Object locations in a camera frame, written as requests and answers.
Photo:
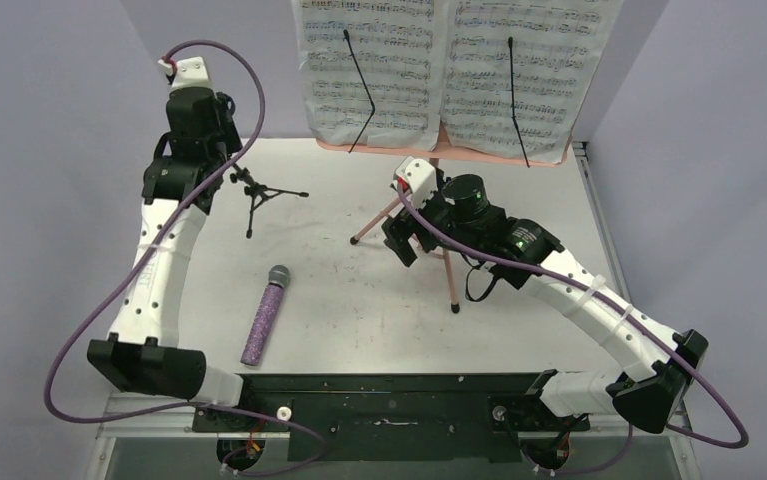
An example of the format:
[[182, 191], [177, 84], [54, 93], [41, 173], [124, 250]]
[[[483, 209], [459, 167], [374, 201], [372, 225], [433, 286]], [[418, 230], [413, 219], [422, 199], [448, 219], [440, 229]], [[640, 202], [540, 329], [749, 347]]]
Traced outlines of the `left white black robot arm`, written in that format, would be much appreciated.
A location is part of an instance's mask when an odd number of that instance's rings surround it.
[[150, 257], [124, 291], [104, 340], [93, 340], [87, 359], [124, 392], [216, 404], [229, 428], [256, 420], [256, 401], [242, 393], [243, 380], [208, 364], [199, 350], [179, 345], [179, 311], [197, 237], [222, 181], [216, 179], [190, 205], [187, 195], [228, 159], [241, 141], [232, 100], [209, 87], [185, 87], [166, 103], [168, 132], [143, 175], [141, 234], [137, 253]]

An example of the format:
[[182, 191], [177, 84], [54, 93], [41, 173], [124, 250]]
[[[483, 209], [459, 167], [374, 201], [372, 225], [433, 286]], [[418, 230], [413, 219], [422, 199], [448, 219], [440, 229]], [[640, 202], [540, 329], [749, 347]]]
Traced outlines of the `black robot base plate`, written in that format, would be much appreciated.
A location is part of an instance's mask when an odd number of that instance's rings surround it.
[[267, 418], [198, 409], [197, 433], [281, 439], [288, 458], [325, 461], [517, 462], [522, 444], [597, 430], [597, 417], [557, 417], [530, 387], [534, 373], [249, 374], [241, 406]]

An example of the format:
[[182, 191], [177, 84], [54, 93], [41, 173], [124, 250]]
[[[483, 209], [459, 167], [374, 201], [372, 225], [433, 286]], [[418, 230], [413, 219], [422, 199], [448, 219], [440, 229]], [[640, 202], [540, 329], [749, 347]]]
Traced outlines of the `pink folding music stand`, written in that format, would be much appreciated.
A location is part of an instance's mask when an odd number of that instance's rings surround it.
[[494, 281], [554, 282], [560, 240], [492, 204], [475, 174], [446, 176], [434, 153], [465, 149], [556, 163], [620, 11], [617, 1], [297, 1], [308, 125], [323, 145], [403, 150], [408, 199], [379, 224], [405, 265], [455, 250]]

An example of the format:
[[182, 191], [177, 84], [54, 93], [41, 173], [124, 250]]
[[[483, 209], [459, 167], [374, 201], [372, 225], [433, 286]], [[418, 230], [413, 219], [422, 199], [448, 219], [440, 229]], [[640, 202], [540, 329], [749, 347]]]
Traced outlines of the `purple glitter microphone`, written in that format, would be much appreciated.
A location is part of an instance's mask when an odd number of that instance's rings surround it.
[[280, 311], [291, 273], [285, 265], [274, 265], [260, 299], [251, 328], [240, 357], [243, 365], [257, 367], [261, 363], [268, 338]]

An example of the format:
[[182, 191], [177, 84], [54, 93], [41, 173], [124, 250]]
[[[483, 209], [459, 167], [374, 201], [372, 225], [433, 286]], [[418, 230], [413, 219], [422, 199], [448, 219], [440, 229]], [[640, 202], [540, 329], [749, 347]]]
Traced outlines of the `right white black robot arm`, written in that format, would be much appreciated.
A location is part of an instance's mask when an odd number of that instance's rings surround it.
[[642, 314], [556, 235], [493, 204], [476, 174], [397, 174], [391, 187], [401, 209], [384, 221], [384, 244], [404, 266], [416, 261], [418, 250], [453, 250], [474, 260], [493, 282], [551, 307], [614, 360], [600, 370], [544, 371], [524, 402], [531, 425], [547, 429], [561, 418], [616, 414], [648, 433], [670, 428], [708, 348], [703, 335], [678, 332]]

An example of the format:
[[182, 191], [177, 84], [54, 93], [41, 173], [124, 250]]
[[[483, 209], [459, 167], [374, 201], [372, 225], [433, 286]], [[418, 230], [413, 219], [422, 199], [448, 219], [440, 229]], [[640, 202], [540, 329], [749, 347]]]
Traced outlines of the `black microphone shock-mount stand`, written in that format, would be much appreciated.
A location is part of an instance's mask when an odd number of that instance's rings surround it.
[[229, 175], [233, 184], [243, 184], [244, 195], [250, 198], [250, 207], [248, 213], [248, 224], [246, 238], [253, 237], [253, 224], [256, 210], [266, 202], [282, 195], [308, 198], [310, 194], [306, 191], [294, 191], [280, 188], [272, 188], [264, 183], [256, 181], [248, 168], [241, 168], [237, 165], [232, 167], [233, 172]]

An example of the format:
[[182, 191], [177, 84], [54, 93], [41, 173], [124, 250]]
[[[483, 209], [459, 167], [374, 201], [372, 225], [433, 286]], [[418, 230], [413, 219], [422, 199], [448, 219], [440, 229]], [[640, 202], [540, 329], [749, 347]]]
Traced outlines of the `sheet music page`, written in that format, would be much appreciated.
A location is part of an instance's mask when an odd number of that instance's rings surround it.
[[453, 2], [441, 110], [451, 145], [561, 163], [622, 7], [616, 0]]
[[436, 146], [446, 1], [294, 1], [307, 121], [325, 144]]

